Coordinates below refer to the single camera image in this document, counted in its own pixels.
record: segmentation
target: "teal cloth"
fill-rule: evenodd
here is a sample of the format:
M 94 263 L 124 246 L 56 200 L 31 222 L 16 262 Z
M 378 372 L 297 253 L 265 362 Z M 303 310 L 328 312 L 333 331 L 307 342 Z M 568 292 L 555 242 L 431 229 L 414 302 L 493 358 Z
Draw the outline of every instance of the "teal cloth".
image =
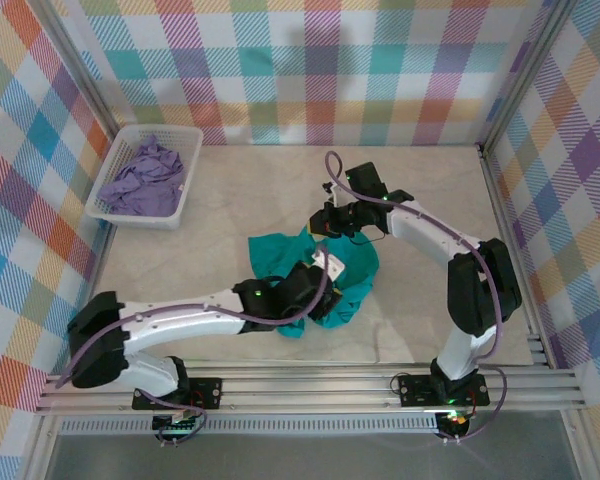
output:
M 356 233 L 353 241 L 368 242 L 362 233 Z M 360 309 L 362 300 L 371 291 L 373 277 L 378 271 L 378 255 L 371 243 L 354 245 L 347 237 L 326 238 L 316 242 L 314 237 L 303 229 L 300 235 L 288 237 L 281 233 L 249 238 L 249 257 L 256 278 L 278 275 L 286 277 L 298 261 L 313 263 L 311 255 L 317 243 L 324 244 L 329 253 L 335 255 L 345 265 L 344 272 L 336 279 L 335 286 L 342 292 L 342 298 L 335 308 L 316 323 L 325 328 L 335 328 L 349 323 Z M 287 337 L 299 338 L 304 333 L 304 319 L 278 327 Z

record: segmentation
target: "white plastic basket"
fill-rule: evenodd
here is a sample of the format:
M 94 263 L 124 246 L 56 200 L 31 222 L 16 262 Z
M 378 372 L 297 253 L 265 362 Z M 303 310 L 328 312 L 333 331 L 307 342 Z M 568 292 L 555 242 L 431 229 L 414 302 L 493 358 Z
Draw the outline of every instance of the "white plastic basket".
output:
M 111 207 L 98 198 L 100 188 L 113 181 L 120 169 L 136 155 L 142 142 L 151 135 L 155 135 L 158 143 L 163 147 L 180 154 L 185 181 L 178 208 L 169 217 L 109 214 Z M 202 131 L 195 127 L 173 125 L 128 125 L 123 127 L 116 135 L 107 158 L 100 168 L 98 178 L 96 178 L 87 199 L 85 213 L 90 217 L 101 218 L 120 227 L 175 230 L 180 226 L 182 209 L 187 199 L 187 193 L 189 193 L 201 144 Z

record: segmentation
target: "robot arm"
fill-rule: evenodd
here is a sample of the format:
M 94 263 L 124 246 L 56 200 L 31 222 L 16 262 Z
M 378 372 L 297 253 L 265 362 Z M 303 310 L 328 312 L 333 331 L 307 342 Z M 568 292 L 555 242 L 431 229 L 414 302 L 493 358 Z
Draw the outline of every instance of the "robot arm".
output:
M 325 268 L 326 287 L 311 308 Z M 182 360 L 155 358 L 144 349 L 194 336 L 270 331 L 279 321 L 309 308 L 310 318 L 322 318 L 341 298 L 333 282 L 343 270 L 337 258 L 329 255 L 325 261 L 324 252 L 318 251 L 312 265 L 298 262 L 286 278 L 245 280 L 232 289 L 191 300 L 120 303 L 115 292 L 102 292 L 69 323 L 71 356 L 77 359 L 71 382 L 77 388 L 93 388 L 115 381 L 189 405 L 192 392 Z M 106 328 L 109 331 L 101 334 Z
M 346 178 L 354 192 L 400 203 L 409 207 L 408 211 L 364 200 L 338 206 L 339 187 L 325 184 L 331 201 L 311 217 L 309 230 L 332 238 L 341 235 L 352 237 L 362 227 L 375 225 L 383 233 L 414 245 L 447 271 L 447 307 L 454 325 L 445 347 L 432 362 L 431 383 L 442 402 L 462 396 L 463 389 L 476 374 L 475 359 L 480 348 L 496 333 L 496 319 L 481 267 L 470 249 L 458 238 L 477 250 L 489 267 L 496 284 L 503 322 L 522 302 L 506 245 L 498 239 L 482 242 L 438 219 L 437 223 L 444 228 L 425 221 L 423 215 L 433 215 L 408 193 L 402 190 L 389 193 L 370 162 L 348 170 Z

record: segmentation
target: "marble surface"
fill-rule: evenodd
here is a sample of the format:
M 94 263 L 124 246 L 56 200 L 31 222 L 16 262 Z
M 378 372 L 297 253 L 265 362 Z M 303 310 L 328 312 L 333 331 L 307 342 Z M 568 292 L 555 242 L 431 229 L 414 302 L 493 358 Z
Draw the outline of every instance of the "marble surface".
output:
M 193 298 L 252 278 L 247 237 L 295 235 L 325 200 L 327 147 L 203 147 L 182 225 L 176 231 L 118 228 L 98 284 L 122 301 Z M 473 147 L 337 147 L 350 168 L 373 161 L 389 190 L 413 194 L 467 234 L 498 235 Z M 378 231 L 367 233 L 376 238 Z M 301 339 L 277 332 L 189 338 L 156 355 L 204 360 L 430 362 L 451 328 L 446 273 L 393 237 L 374 243 L 380 269 L 352 321 L 334 330 L 312 322 Z M 529 364 L 519 310 L 493 363 Z

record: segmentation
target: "plaid wall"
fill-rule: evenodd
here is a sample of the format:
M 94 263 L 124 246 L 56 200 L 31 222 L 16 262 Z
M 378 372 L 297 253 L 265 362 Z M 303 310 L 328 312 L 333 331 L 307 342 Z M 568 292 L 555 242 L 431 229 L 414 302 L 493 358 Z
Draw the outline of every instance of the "plaid wall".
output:
M 547 19 L 549 18 L 549 14 L 555 5 L 557 5 L 559 0 L 543 0 L 542 6 L 540 10 L 536 14 L 536 18 L 533 21 L 533 24 L 527 31 L 527 35 L 518 50 L 518 53 L 515 56 L 514 61 L 511 63 L 511 67 L 507 72 L 507 75 L 500 86 L 500 90 L 498 90 L 498 96 L 495 101 L 491 105 L 491 109 L 489 110 L 489 114 L 487 115 L 487 120 L 485 121 L 482 129 L 480 131 L 480 135 L 477 139 L 477 142 L 482 143 L 486 139 L 491 127 L 493 126 L 493 121 L 498 114 L 502 103 L 507 98 L 507 96 L 511 93 L 512 87 L 515 84 L 518 76 L 520 75 L 520 70 L 525 64 L 527 57 L 530 53 L 532 53 L 534 42 L 538 39 L 540 34 L 542 33 L 542 29 L 545 26 Z
M 580 0 L 493 162 L 544 328 L 600 439 L 600 0 Z
M 24 0 L 0 1 L 0 479 L 103 243 L 83 204 L 108 140 Z
M 477 140 L 541 2 L 55 5 L 120 123 L 196 125 L 212 144 L 409 145 Z

